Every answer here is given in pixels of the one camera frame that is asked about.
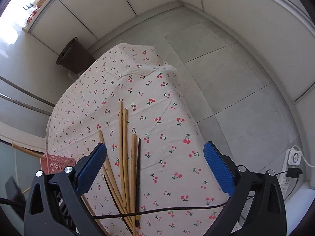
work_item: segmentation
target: wooden stick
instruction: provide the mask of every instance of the wooden stick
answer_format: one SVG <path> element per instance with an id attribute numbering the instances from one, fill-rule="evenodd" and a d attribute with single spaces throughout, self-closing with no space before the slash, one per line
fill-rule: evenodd
<path id="1" fill-rule="evenodd" d="M 24 147 L 18 146 L 17 144 L 12 143 L 12 147 L 15 148 L 15 149 L 17 149 L 17 150 L 19 150 L 19 151 L 21 151 L 21 152 L 23 152 L 23 153 L 26 153 L 26 154 L 35 156 L 35 157 L 37 157 L 37 158 L 39 158 L 39 159 L 47 160 L 47 158 L 46 158 L 45 156 L 42 156 L 42 155 L 37 154 L 37 153 L 34 153 L 34 152 L 30 151 L 30 150 L 27 150 L 27 149 L 24 148 Z"/>
<path id="2" fill-rule="evenodd" d="M 111 182 L 110 182 L 109 177 L 108 177 L 108 175 L 107 175 L 106 172 L 104 173 L 104 176 L 105 176 L 106 182 L 107 182 L 107 184 L 108 184 L 108 188 L 110 189 L 110 192 L 111 192 L 111 194 L 113 195 L 113 198 L 114 198 L 114 200 L 115 200 L 115 202 L 116 202 L 116 204 L 117 204 L 117 208 L 119 209 L 119 211 L 120 211 L 120 210 L 123 210 L 123 207 L 121 206 L 121 204 L 120 204 L 120 202 L 119 202 L 119 200 L 118 200 L 118 197 L 117 197 L 117 195 L 116 195 L 116 193 L 115 193 L 115 191 L 114 191 L 113 186 L 111 185 Z M 128 224 L 128 226 L 129 226 L 130 228 L 132 228 L 131 222 L 130 222 L 128 219 L 126 219 L 125 221 L 126 221 L 126 223 Z"/>
<path id="3" fill-rule="evenodd" d="M 91 208 L 88 200 L 86 199 L 86 197 L 84 195 L 81 196 L 84 204 L 86 205 L 87 209 L 90 211 L 92 216 L 95 216 L 95 213 L 93 211 L 93 209 Z M 100 226 L 100 228 L 102 229 L 102 231 L 107 235 L 110 236 L 110 234 L 108 233 L 108 231 L 105 229 L 105 227 L 102 225 L 102 223 L 100 222 L 99 219 L 95 219 L 95 221 L 97 222 L 97 224 Z"/>
<path id="4" fill-rule="evenodd" d="M 136 175 L 136 196 L 135 196 L 135 211 L 140 211 L 140 153 L 141 153 L 141 139 L 138 140 L 138 154 L 137 154 L 137 175 Z M 140 226 L 140 216 L 136 216 L 136 227 Z"/>
<path id="5" fill-rule="evenodd" d="M 30 187 L 29 187 L 29 188 L 27 188 L 27 189 L 25 189 L 25 190 L 22 192 L 22 194 L 24 194 L 24 193 L 28 192 L 29 190 L 30 190 Z"/>
<path id="6" fill-rule="evenodd" d="M 131 135 L 131 160 L 130 160 L 130 212 L 134 213 L 135 209 L 135 153 L 136 153 L 136 149 L 137 149 L 137 135 L 136 134 L 132 134 Z M 131 217 L 132 220 L 132 231 L 133 233 L 135 233 L 136 227 L 135 227 L 135 220 L 136 217 L 132 216 Z"/>
<path id="7" fill-rule="evenodd" d="M 104 142 L 104 138 L 103 138 L 103 133 L 101 130 L 99 130 L 99 137 L 100 137 L 100 142 L 102 142 L 103 144 L 105 144 Z M 116 180 L 115 180 L 115 177 L 114 177 L 114 174 L 113 174 L 113 171 L 111 169 L 111 163 L 109 162 L 109 158 L 108 158 L 108 155 L 106 157 L 106 160 L 105 160 L 105 165 L 106 165 L 106 168 L 104 166 L 102 166 L 102 172 L 103 174 L 107 173 L 109 175 L 109 180 L 110 180 L 110 183 L 111 185 L 113 186 L 114 188 L 114 191 L 116 193 L 116 196 L 118 197 L 118 200 L 121 204 L 121 206 L 123 207 L 123 212 L 124 214 L 127 213 L 127 210 L 126 208 L 122 205 L 122 198 L 121 198 L 121 195 L 120 195 L 120 192 L 118 190 L 118 186 L 116 184 Z"/>
<path id="8" fill-rule="evenodd" d="M 128 110 L 125 108 L 122 114 L 122 158 L 123 158 L 123 177 L 125 182 L 126 208 L 130 212 L 129 202 L 129 179 L 128 179 L 128 141 L 127 141 L 127 119 Z"/>
<path id="9" fill-rule="evenodd" d="M 127 207 L 126 194 L 125 194 L 125 180 L 123 174 L 123 154 L 122 154 L 122 102 L 120 102 L 120 113 L 119 113 L 119 166 L 120 166 L 120 183 L 121 183 L 121 194 L 122 194 L 122 205 Z"/>

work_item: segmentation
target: white power cord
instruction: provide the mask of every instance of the white power cord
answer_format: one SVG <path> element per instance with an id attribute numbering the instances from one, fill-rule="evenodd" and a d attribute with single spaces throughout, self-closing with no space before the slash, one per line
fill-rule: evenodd
<path id="1" fill-rule="evenodd" d="M 297 145 L 292 146 L 292 148 L 294 148 L 294 147 L 297 147 L 297 149 L 301 152 L 302 158 L 303 158 L 303 160 L 305 161 L 306 165 L 309 166 L 309 167 L 311 167 L 311 168 L 315 168 L 315 166 L 313 166 L 313 165 L 311 165 L 311 164 L 309 164 L 309 163 L 307 162 L 307 160 L 305 159 L 305 157 L 304 157 L 304 155 L 303 155 L 303 152 L 301 151 L 301 148 L 299 148 Z"/>

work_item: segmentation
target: metal screw head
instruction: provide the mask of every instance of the metal screw head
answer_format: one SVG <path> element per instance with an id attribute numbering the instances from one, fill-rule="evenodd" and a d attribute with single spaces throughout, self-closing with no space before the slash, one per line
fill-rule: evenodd
<path id="1" fill-rule="evenodd" d="M 40 177 L 42 174 L 43 174 L 43 172 L 42 172 L 41 170 L 39 170 L 39 171 L 36 172 L 36 176 L 37 176 L 37 177 Z"/>
<path id="2" fill-rule="evenodd" d="M 245 172 L 245 171 L 246 171 L 246 167 L 243 166 L 243 165 L 238 166 L 237 169 L 238 169 L 238 171 L 240 171 L 240 172 Z"/>
<path id="3" fill-rule="evenodd" d="M 73 170 L 71 166 L 65 168 L 66 173 L 70 173 Z"/>
<path id="4" fill-rule="evenodd" d="M 268 170 L 268 174 L 269 174 L 270 176 L 274 176 L 276 173 L 275 173 L 273 170 Z"/>

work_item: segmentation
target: pink plastic basket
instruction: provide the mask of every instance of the pink plastic basket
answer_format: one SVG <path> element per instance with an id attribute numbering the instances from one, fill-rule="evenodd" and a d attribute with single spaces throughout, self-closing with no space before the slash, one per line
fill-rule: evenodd
<path id="1" fill-rule="evenodd" d="M 40 159 L 41 170 L 45 174 L 55 174 L 61 172 L 67 166 L 74 166 L 76 160 L 73 158 L 67 158 L 62 156 L 56 156 L 45 153 L 44 156 L 47 157 L 47 160 Z"/>

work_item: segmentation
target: table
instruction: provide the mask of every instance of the table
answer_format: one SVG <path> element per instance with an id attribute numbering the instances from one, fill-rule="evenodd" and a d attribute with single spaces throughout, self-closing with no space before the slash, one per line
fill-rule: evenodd
<path id="1" fill-rule="evenodd" d="M 228 195 L 221 191 L 203 157 L 204 140 L 180 92 L 177 71 L 160 58 L 154 46 L 119 44 L 86 70 L 52 112 L 46 136 L 48 153 L 78 161 L 97 145 L 98 130 L 102 130 L 121 189 L 119 101 L 129 113 L 128 145 L 133 133 L 142 141 L 141 211 L 227 201 Z M 86 198 L 96 215 L 118 213 L 101 171 Z M 142 236 L 203 235 L 221 209 L 142 215 L 137 231 Z M 122 219 L 101 222 L 110 235 L 131 235 Z"/>

